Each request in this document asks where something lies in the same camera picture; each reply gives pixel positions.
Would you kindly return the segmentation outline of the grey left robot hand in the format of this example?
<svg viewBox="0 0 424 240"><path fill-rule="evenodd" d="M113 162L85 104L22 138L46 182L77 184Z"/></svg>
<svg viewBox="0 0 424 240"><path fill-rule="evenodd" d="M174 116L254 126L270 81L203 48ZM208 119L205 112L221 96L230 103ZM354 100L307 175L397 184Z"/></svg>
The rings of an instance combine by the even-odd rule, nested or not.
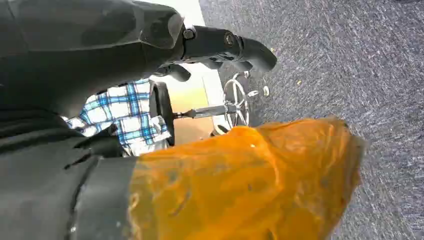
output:
<svg viewBox="0 0 424 240"><path fill-rule="evenodd" d="M342 119L246 125L128 156L109 126L64 117L87 98L182 63L272 70L261 42L186 28L140 0L0 3L3 240L325 240L360 182L363 140Z"/></svg>

